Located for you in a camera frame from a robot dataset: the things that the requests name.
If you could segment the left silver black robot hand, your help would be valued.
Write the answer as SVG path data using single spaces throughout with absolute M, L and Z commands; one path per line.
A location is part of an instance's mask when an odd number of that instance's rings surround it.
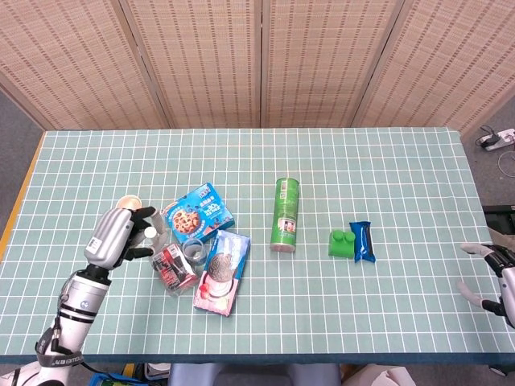
M 154 207 L 116 207 L 101 217 L 84 256 L 89 264 L 112 270 L 123 261 L 155 255 L 167 238 L 163 217 Z

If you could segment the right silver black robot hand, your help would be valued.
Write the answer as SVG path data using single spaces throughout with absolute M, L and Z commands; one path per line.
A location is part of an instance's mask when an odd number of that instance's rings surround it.
M 498 244 L 462 243 L 469 255 L 482 257 L 496 275 L 501 291 L 498 302 L 474 294 L 463 281 L 457 283 L 461 295 L 472 305 L 505 319 L 514 328 L 514 252 Z

